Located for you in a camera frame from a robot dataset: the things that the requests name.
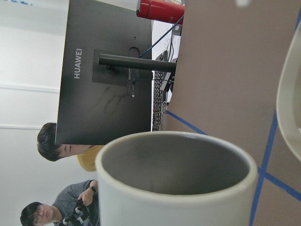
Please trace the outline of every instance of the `white cup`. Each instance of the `white cup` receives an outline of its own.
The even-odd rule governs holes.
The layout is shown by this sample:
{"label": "white cup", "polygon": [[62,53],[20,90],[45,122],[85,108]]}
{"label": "white cup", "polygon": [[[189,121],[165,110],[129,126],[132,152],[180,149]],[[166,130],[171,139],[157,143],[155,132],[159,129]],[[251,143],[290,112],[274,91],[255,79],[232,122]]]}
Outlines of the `white cup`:
{"label": "white cup", "polygon": [[248,226],[257,167],[241,148],[187,132],[118,138],[97,155],[102,226]]}

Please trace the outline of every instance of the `mug rim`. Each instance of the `mug rim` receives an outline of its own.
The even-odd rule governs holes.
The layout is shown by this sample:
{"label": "mug rim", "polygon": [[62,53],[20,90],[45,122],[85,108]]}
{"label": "mug rim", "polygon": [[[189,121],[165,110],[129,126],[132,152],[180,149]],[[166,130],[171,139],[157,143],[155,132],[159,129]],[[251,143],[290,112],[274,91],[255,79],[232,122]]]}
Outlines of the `mug rim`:
{"label": "mug rim", "polygon": [[[122,143],[124,140],[127,139],[135,139],[137,137],[141,136],[157,136],[157,135],[177,135],[177,136],[187,136],[190,138],[198,138],[198,139],[205,139],[209,140],[218,144],[222,144],[228,149],[231,149],[232,151],[235,151],[236,154],[238,154],[248,165],[249,171],[248,174],[243,178],[241,181],[239,181],[237,184],[219,190],[215,192],[210,193],[204,193],[204,194],[161,194],[156,192],[150,192],[145,191],[136,187],[132,187],[129,185],[126,185],[122,183],[121,181],[113,178],[103,167],[101,164],[103,156],[106,152],[110,151],[110,147],[113,145],[116,145],[118,143]],[[209,135],[199,134],[199,133],[191,133],[191,132],[182,132],[182,131],[148,131],[148,132],[141,132],[141,133],[135,133],[126,135],[123,137],[119,137],[115,140],[112,140],[111,142],[107,143],[100,152],[98,152],[96,159],[95,159],[95,167],[96,171],[99,177],[102,177],[103,180],[105,180],[110,186],[114,187],[115,189],[118,189],[119,192],[127,194],[128,196],[131,196],[132,198],[139,198],[139,199],[145,199],[149,201],[154,202],[168,202],[173,204],[181,204],[182,202],[190,203],[190,204],[199,204],[200,200],[204,202],[211,202],[213,203],[214,200],[217,202],[220,202],[221,199],[230,199],[233,196],[237,196],[238,193],[244,192],[247,190],[254,181],[257,179],[257,165],[255,163],[255,160],[252,158],[252,156],[247,153],[242,148],[228,142],[225,140],[222,140],[220,138],[212,137]]]}

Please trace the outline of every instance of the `hand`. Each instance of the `hand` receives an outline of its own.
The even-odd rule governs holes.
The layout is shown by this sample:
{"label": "hand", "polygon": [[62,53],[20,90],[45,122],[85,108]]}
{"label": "hand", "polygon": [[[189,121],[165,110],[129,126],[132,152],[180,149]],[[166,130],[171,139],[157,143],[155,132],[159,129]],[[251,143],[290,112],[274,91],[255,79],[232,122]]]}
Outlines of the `hand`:
{"label": "hand", "polygon": [[83,200],[83,204],[85,206],[88,206],[93,201],[93,195],[94,195],[94,192],[92,191],[92,189],[88,188],[87,190],[85,190],[84,192],[82,192],[79,195],[78,199],[82,199]]}

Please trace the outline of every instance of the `red thermos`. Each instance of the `red thermos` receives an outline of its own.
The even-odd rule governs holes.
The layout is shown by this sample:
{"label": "red thermos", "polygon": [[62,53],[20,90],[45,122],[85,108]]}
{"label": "red thermos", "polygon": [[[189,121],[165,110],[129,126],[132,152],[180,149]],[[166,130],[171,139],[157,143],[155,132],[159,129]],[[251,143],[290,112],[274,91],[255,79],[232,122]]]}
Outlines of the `red thermos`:
{"label": "red thermos", "polygon": [[138,0],[136,12],[138,17],[175,24],[184,10],[184,5],[163,0]]}

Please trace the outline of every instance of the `computer monitor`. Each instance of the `computer monitor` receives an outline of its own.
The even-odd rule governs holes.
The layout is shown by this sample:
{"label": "computer monitor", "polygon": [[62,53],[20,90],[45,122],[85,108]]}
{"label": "computer monitor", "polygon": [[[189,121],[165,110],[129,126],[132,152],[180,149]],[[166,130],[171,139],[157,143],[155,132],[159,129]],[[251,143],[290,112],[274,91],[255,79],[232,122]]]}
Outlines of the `computer monitor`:
{"label": "computer monitor", "polygon": [[150,46],[151,20],[95,0],[70,0],[56,144],[104,145],[151,130],[152,72],[98,64],[100,53],[139,57]]}

